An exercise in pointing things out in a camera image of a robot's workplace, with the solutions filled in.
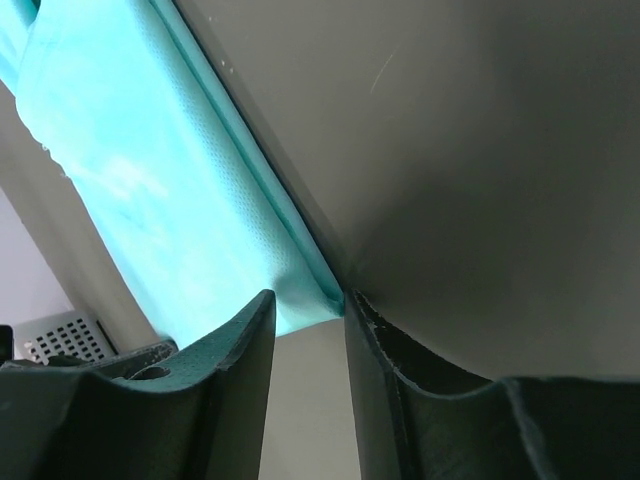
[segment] textured fabric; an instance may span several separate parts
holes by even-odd
[[[160,334],[189,345],[264,288],[279,335],[342,314],[335,278],[168,0],[42,0],[15,93]]]

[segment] scratch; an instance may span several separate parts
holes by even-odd
[[[378,80],[380,80],[380,77],[382,76],[382,74],[384,73],[385,69],[387,68],[387,65],[389,65],[389,62],[391,61],[391,59],[393,58],[393,56],[396,54],[396,52],[398,51],[398,49],[401,46],[402,46],[402,40],[398,43],[398,45],[396,45],[396,48],[393,49],[393,52],[391,52],[391,55],[389,55],[389,58],[387,58],[387,61],[384,62],[384,65],[382,66],[382,68],[378,72],[378,75],[376,75],[376,78],[373,81],[373,85],[371,85],[371,90],[369,90],[369,94],[370,95],[373,94],[373,91],[375,90],[376,85],[378,84]]]

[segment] black plastic part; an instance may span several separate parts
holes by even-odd
[[[131,379],[0,371],[0,479],[257,479],[274,338],[275,297],[263,291]]]
[[[347,295],[364,480],[640,478],[640,384],[466,372]]]
[[[13,360],[13,328],[0,325],[0,365]]]

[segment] white wall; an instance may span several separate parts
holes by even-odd
[[[0,190],[0,324],[71,310],[67,295]]]

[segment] perforated metal panel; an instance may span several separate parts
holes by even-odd
[[[99,323],[78,311],[16,325],[14,338],[25,359],[43,365],[55,355],[95,361],[116,354]]]

